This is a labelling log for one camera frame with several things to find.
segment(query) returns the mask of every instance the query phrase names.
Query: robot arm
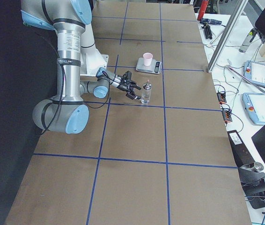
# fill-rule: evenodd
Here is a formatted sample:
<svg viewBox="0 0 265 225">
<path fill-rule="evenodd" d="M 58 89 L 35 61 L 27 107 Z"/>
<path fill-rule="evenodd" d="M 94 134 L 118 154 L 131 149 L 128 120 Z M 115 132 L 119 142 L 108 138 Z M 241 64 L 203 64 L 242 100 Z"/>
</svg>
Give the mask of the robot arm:
<svg viewBox="0 0 265 225">
<path fill-rule="evenodd" d="M 21 7 L 24 24 L 55 30 L 58 36 L 57 94 L 35 106 L 33 121 L 39 128 L 80 133 L 89 116 L 81 95 L 89 92 L 104 98 L 109 85 L 125 91 L 131 99 L 139 99 L 133 89 L 140 87 L 131 80 L 130 72 L 121 77 L 105 69 L 107 61 L 94 42 L 88 0 L 22 0 Z M 81 82 L 81 75 L 96 75 L 98 80 Z"/>
</svg>

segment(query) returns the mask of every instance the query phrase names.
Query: red bottle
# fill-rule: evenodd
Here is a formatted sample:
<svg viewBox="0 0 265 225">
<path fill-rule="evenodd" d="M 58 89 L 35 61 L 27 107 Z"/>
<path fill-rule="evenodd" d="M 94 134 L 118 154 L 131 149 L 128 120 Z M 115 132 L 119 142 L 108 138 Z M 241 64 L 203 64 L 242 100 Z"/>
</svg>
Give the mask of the red bottle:
<svg viewBox="0 0 265 225">
<path fill-rule="evenodd" d="M 208 6 L 208 0 L 203 0 L 199 9 L 199 14 L 197 17 L 197 20 L 201 20 L 201 18 L 203 17 L 204 13 L 206 12 L 206 8 Z"/>
</svg>

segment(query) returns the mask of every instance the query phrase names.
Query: pink cup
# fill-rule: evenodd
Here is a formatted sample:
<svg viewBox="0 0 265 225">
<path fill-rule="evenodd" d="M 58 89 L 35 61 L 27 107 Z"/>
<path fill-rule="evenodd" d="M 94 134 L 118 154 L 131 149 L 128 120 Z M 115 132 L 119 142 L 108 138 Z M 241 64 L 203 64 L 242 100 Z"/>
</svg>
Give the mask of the pink cup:
<svg viewBox="0 0 265 225">
<path fill-rule="evenodd" d="M 151 61 L 153 58 L 153 54 L 147 52 L 143 54 L 143 58 L 144 58 L 144 65 L 149 67 L 151 65 Z"/>
</svg>

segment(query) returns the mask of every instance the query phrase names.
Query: monitor stand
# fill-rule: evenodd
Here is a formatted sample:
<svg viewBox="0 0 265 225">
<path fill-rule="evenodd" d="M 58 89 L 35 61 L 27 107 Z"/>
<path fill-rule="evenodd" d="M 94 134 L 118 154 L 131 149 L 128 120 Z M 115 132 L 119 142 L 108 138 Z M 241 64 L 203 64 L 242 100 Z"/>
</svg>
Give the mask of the monitor stand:
<svg viewBox="0 0 265 225">
<path fill-rule="evenodd" d="M 238 168 L 240 181 L 242 185 L 245 185 L 243 187 L 244 192 L 246 194 L 246 188 L 248 186 L 256 186 L 260 185 L 262 183 L 265 183 L 265 173 L 264 172 L 253 172 L 246 169 Z M 264 196 L 264 198 L 254 197 L 254 198 L 248 198 L 250 201 L 251 206 L 254 209 L 260 209 L 265 207 L 265 191 L 256 193 L 257 196 Z"/>
</svg>

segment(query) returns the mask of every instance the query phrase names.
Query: white desk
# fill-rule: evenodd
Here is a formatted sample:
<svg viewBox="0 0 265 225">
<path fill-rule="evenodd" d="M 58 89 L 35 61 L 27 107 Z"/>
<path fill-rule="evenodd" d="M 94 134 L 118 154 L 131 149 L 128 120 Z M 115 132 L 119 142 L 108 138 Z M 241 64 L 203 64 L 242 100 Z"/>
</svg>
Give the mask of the white desk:
<svg viewBox="0 0 265 225">
<path fill-rule="evenodd" d="M 222 21 L 223 25 L 226 25 L 229 20 L 229 15 L 212 15 L 212 14 L 205 14 L 204 18 L 210 18 L 210 19 L 216 19 Z M 203 44 L 207 45 L 212 40 L 205 39 L 203 29 L 201 28 L 202 24 L 199 24 L 199 30 L 202 38 Z M 211 25 L 211 30 L 213 32 L 213 38 L 215 38 L 222 30 L 224 29 L 223 26 L 214 26 Z M 261 45 L 261 40 L 259 40 L 258 35 L 255 37 L 255 42 L 250 45 L 248 50 L 245 53 L 241 53 L 238 51 L 239 46 L 242 44 L 243 40 L 247 36 L 248 32 L 252 29 L 252 25 L 249 21 L 249 19 L 246 16 L 241 16 L 238 20 L 231 36 L 229 37 L 228 42 L 226 43 L 226 46 L 224 51 L 221 54 L 221 57 L 219 61 L 217 62 L 220 66 L 225 66 L 228 64 L 228 61 L 231 62 L 231 66 L 233 67 L 241 67 L 244 65 L 245 61 L 247 60 L 254 60 L 253 55 L 255 51 L 258 49 L 258 47 Z M 218 38 L 213 45 L 217 45 L 220 38 Z M 210 61 L 213 52 L 215 48 L 209 48 L 205 46 L 205 52 L 207 60 Z M 265 58 L 262 58 L 259 53 L 257 53 L 256 61 L 264 61 Z M 236 71 L 243 73 L 243 68 L 236 69 Z M 236 89 L 225 83 L 226 81 L 233 85 L 234 87 L 238 87 L 239 83 L 241 81 L 241 78 L 230 72 L 228 69 L 225 70 L 225 76 L 223 74 L 223 68 L 216 66 L 212 71 L 212 76 L 214 79 L 214 84 L 220 84 L 222 85 L 226 91 L 233 91 L 235 92 Z M 216 90 L 223 90 L 222 87 L 215 86 Z M 233 113 L 236 114 L 244 123 L 243 130 L 239 133 L 241 138 L 243 139 L 245 145 L 247 146 L 248 150 L 250 151 L 251 155 L 257 162 L 261 162 L 264 164 L 263 160 L 261 159 L 259 153 L 257 152 L 251 137 L 261 128 L 261 126 L 255 126 L 250 121 L 247 113 L 244 110 L 244 107 L 242 105 L 242 93 L 244 92 L 256 92 L 260 93 L 259 90 L 257 90 L 254 86 L 245 83 L 244 81 L 241 82 L 239 87 L 239 93 L 236 95 L 234 107 L 233 107 Z M 226 99 L 228 102 L 228 105 L 232 107 L 233 100 L 234 100 L 235 94 L 232 92 L 227 93 Z M 241 121 L 236 118 L 235 116 L 232 116 L 233 122 L 227 124 L 226 129 L 227 131 L 230 130 L 237 130 L 239 131 L 242 128 Z M 251 221 L 254 223 L 261 223 L 263 220 L 263 214 L 262 212 L 265 212 L 265 208 L 255 210 L 251 207 L 250 203 L 247 202 L 248 211 L 251 217 Z"/>
</svg>

